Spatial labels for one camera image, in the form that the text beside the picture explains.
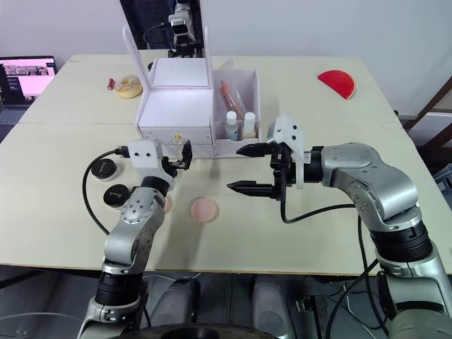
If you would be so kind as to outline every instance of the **white drawer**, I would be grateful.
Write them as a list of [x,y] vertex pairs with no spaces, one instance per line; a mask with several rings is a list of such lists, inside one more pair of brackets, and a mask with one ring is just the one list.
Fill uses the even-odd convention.
[[[183,145],[162,145],[163,155],[166,155],[169,159],[181,159],[182,158]],[[193,158],[203,159],[214,157],[213,145],[194,145],[191,144],[191,152]]]
[[180,136],[181,143],[190,140],[192,145],[212,145],[212,136],[209,128],[203,129],[153,129],[141,127],[141,133],[145,138],[160,140],[165,145],[179,145],[176,142]]

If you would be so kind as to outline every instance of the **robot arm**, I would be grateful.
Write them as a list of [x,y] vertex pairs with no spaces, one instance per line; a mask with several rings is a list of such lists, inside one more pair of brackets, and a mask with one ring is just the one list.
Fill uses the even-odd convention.
[[[452,318],[451,284],[422,222],[416,187],[406,174],[381,161],[372,147],[347,143],[304,152],[302,133],[283,115],[270,125],[266,143],[244,146],[237,153],[271,155],[275,177],[274,185],[249,181],[228,185],[239,193],[280,200],[286,186],[321,182],[352,199],[375,243],[386,278],[381,287],[390,295],[386,308],[392,317],[410,310],[408,314],[421,318],[415,320],[418,324],[428,318],[428,326],[435,317],[441,318],[439,323],[444,323],[443,316]],[[405,313],[394,323],[406,325],[407,319]]]
[[155,233],[165,218],[165,196],[174,188],[177,169],[187,170],[191,145],[182,160],[162,156],[158,141],[132,141],[126,156],[143,177],[121,208],[117,226],[105,242],[102,273],[78,338],[111,338],[138,329],[142,277]]

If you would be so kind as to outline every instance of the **white box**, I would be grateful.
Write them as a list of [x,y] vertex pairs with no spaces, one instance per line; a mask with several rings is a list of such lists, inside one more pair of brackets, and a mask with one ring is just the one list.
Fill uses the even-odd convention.
[[[236,150],[262,140],[257,73],[231,67],[212,71],[207,28],[205,58],[157,58],[149,72],[128,27],[123,37],[143,84],[136,127],[142,137],[160,140],[165,155],[180,157],[183,144],[190,140],[194,157],[239,157]],[[245,107],[256,114],[256,138],[226,138],[227,110],[219,89],[222,77],[231,74]]]

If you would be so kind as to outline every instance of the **bottle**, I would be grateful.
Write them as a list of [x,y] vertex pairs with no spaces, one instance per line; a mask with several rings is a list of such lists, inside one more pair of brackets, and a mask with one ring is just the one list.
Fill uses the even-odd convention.
[[245,114],[245,122],[243,125],[243,139],[256,137],[256,129],[254,128],[255,123],[256,115],[253,112],[247,112]]
[[239,124],[237,123],[237,113],[229,111],[226,114],[226,134],[227,138],[232,141],[239,140]]

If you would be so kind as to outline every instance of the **laptop screen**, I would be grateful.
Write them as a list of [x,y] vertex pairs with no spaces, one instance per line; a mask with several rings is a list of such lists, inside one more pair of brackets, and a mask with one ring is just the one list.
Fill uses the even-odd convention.
[[0,89],[4,105],[31,105],[55,77],[52,56],[0,57]]

